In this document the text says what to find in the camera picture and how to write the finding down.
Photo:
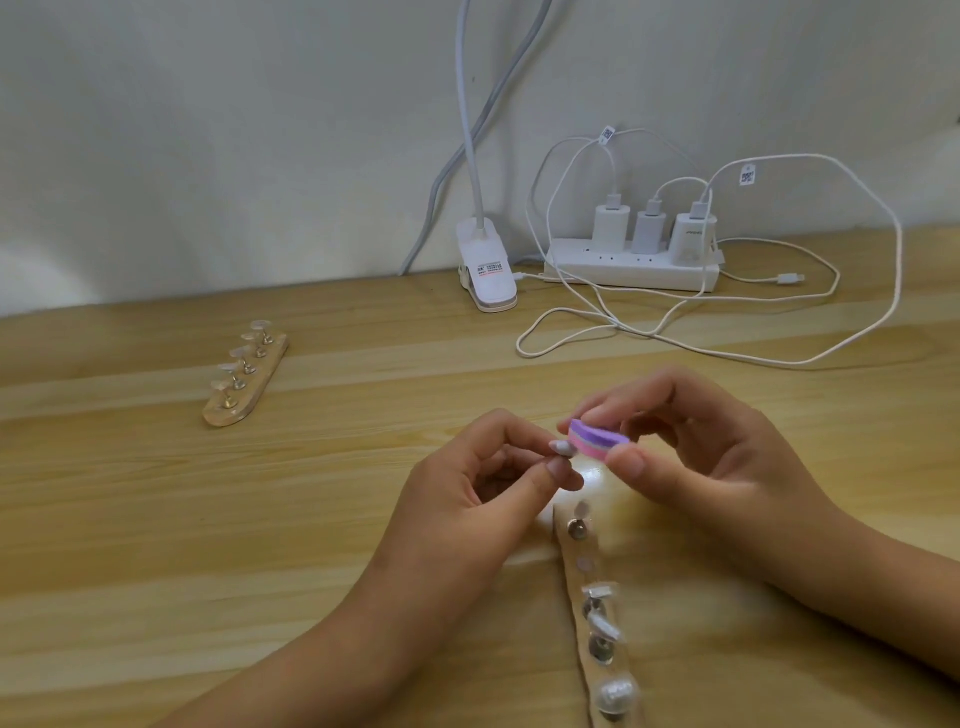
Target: white power strip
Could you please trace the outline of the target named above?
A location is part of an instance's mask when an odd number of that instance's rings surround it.
[[[592,240],[575,238],[554,238],[543,264],[543,274],[549,279],[558,279],[558,267],[567,274],[570,283],[580,282],[570,277],[576,276],[597,285],[670,291],[696,292],[703,286],[705,291],[711,292],[720,276],[719,265],[708,265],[707,284],[704,285],[703,266],[674,265],[667,251],[652,255],[629,251],[612,253],[597,250]]]

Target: wooden stick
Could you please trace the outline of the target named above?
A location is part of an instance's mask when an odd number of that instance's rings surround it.
[[[576,625],[580,668],[584,675],[584,681],[587,683],[590,721],[593,728],[643,728],[643,711],[639,704],[617,722],[612,722],[604,717],[596,707],[595,692],[597,687],[613,677],[629,674],[630,657],[627,653],[627,645],[623,643],[615,646],[613,659],[609,665],[602,665],[590,654],[590,627],[584,611],[584,605],[587,601],[584,587],[607,579],[604,574],[600,545],[589,516],[583,519],[587,527],[585,537],[578,541],[570,535],[569,525],[577,520],[574,515],[576,506],[576,502],[555,505],[553,524],[557,541],[560,543],[560,552],[564,559],[566,592],[570,598],[570,609],[573,612],[573,621]],[[607,612],[607,619],[613,624],[618,624],[615,598],[604,599],[604,607]]]
[[[280,359],[287,353],[289,340],[285,333],[271,330],[270,335],[274,337],[274,343],[265,347],[267,355],[261,359],[251,357],[250,363],[256,367],[256,372],[247,376],[242,372],[238,375],[247,382],[247,386],[239,390],[228,390],[230,396],[236,402],[235,406],[225,409],[223,406],[224,398],[218,392],[204,407],[204,419],[214,427],[226,427],[234,425],[243,420],[247,415],[253,412],[260,395],[270,383],[270,377],[274,375],[276,368],[280,365]]]

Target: wooden table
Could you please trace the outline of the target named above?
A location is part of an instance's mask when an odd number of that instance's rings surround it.
[[[703,305],[673,333],[801,357],[879,316],[891,233],[806,242],[843,271],[831,303]],[[828,282],[789,251],[745,244],[728,259]],[[960,229],[909,233],[906,260],[895,321],[805,372],[623,335],[524,360],[516,336],[569,294],[524,281],[517,309],[484,315],[452,273],[0,321],[0,724],[161,716],[329,612],[410,467],[466,422],[507,406],[552,426],[583,394],[668,362],[764,410],[855,515],[960,558]],[[615,300],[626,320],[663,312]],[[207,428],[214,367],[255,318],[289,331],[290,352],[248,420]],[[549,322],[531,346],[580,325]],[[669,513],[578,467],[651,726],[960,725],[955,685],[739,576]],[[561,573],[544,523],[374,724],[586,726]]]

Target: forearm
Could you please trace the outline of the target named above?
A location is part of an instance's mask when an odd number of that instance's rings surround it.
[[[380,608],[352,598],[265,660],[156,728],[315,728],[352,724],[412,669]]]
[[[960,562],[860,526],[846,578],[814,606],[960,680]]]

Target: purple nail file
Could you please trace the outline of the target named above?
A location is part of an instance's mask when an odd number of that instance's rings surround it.
[[[607,453],[617,445],[629,443],[630,438],[619,432],[610,432],[608,429],[584,425],[580,420],[570,421],[570,432],[567,441],[587,457],[606,462]]]

